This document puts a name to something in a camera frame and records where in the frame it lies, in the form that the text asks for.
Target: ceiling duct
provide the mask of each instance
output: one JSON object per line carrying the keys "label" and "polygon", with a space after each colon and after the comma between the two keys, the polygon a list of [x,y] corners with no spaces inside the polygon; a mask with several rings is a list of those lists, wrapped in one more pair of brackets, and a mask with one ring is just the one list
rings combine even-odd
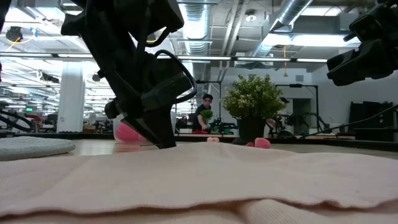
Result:
{"label": "ceiling duct", "polygon": [[[183,27],[185,50],[189,55],[208,55],[210,43],[210,6],[207,4],[181,4],[180,10],[185,21]],[[192,63],[193,77],[196,80],[210,79],[210,66],[207,63]]]}
{"label": "ceiling duct", "polygon": [[[263,41],[254,49],[248,56],[250,57],[265,57],[271,51],[271,45],[265,45],[264,40],[268,36],[270,31],[278,30],[279,32],[291,32],[293,29],[293,23],[299,18],[301,13],[307,8],[313,0],[284,0],[280,6],[280,9],[271,14],[267,15],[264,21],[264,27],[262,34],[264,35]],[[255,67],[263,67],[260,63],[252,62],[245,65],[236,67],[244,67],[253,69]]]}

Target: ceiling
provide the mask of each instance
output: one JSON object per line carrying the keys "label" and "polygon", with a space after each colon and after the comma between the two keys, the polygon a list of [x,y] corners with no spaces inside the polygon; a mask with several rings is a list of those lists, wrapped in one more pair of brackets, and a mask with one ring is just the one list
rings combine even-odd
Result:
{"label": "ceiling", "polygon": [[[210,43],[209,55],[220,55],[223,40],[226,34],[226,22],[230,15],[230,10],[234,1],[219,0],[207,1],[216,2],[208,4],[211,9],[210,14],[210,34],[206,41]],[[359,1],[313,1],[306,8],[302,16],[335,16],[347,7],[356,4]],[[57,53],[57,54],[88,54],[85,43],[79,37],[62,36],[60,28],[65,18],[65,13],[58,7],[57,1],[36,0],[36,7],[11,7],[7,16],[6,23],[0,34],[0,52],[37,52],[37,53]],[[64,1],[64,6],[71,4],[70,1]],[[254,50],[263,40],[262,27],[266,15],[276,12],[280,8],[281,1],[250,1],[247,9],[252,9],[256,20],[248,22],[243,19],[239,28],[237,40],[235,41],[232,54],[236,52],[250,52]],[[364,4],[358,4],[350,13],[358,13],[364,10]],[[24,39],[21,43],[14,44],[6,39],[6,31],[11,26],[22,28]],[[160,46],[147,49],[154,53],[159,49],[166,49],[174,52],[176,55],[186,55],[186,42],[183,30],[170,34]],[[300,57],[300,58],[330,58],[337,54],[339,47],[314,47],[302,45],[286,45],[285,48],[273,47],[270,51],[274,57]],[[40,80],[37,76],[38,70],[41,70],[51,76],[61,80],[63,61],[53,58],[51,60],[32,60],[18,57],[3,57],[2,63],[2,86],[9,84],[16,85],[34,85],[33,87],[3,87],[1,88],[0,100],[7,100],[10,104],[34,104],[35,102],[42,108],[44,113],[52,113],[57,110],[59,102],[60,87],[44,87],[47,82]],[[275,67],[283,66],[283,63],[277,63]],[[316,68],[311,63],[291,63],[289,68],[307,68],[309,70]],[[92,80],[93,74],[99,70],[97,64],[92,60],[84,61],[84,73],[86,77],[86,103],[85,110],[88,112],[103,112],[103,106],[113,96],[108,83],[105,79],[100,82]],[[181,108],[190,108],[191,102],[181,104]]]}

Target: white column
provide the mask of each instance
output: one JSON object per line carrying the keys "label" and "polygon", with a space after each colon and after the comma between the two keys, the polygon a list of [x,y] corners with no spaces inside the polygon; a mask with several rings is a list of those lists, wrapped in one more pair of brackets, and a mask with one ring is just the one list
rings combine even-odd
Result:
{"label": "white column", "polygon": [[61,131],[83,131],[85,81],[83,62],[63,63],[58,133]]}

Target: round mat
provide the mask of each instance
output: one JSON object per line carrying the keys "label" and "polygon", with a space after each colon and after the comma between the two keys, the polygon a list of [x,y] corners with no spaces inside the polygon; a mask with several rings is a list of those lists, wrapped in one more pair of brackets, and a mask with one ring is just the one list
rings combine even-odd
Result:
{"label": "round mat", "polygon": [[63,154],[75,149],[75,143],[66,139],[16,137],[0,139],[0,161],[29,159]]}

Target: person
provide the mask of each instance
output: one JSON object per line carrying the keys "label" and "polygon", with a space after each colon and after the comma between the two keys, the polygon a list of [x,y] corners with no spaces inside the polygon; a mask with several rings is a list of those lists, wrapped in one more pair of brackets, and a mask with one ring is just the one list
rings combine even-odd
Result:
{"label": "person", "polygon": [[213,101],[213,96],[210,94],[205,94],[203,96],[203,104],[200,105],[195,111],[195,117],[193,118],[192,131],[204,131],[207,129],[207,124],[205,119],[202,118],[200,113],[204,110],[211,110],[211,102]]}

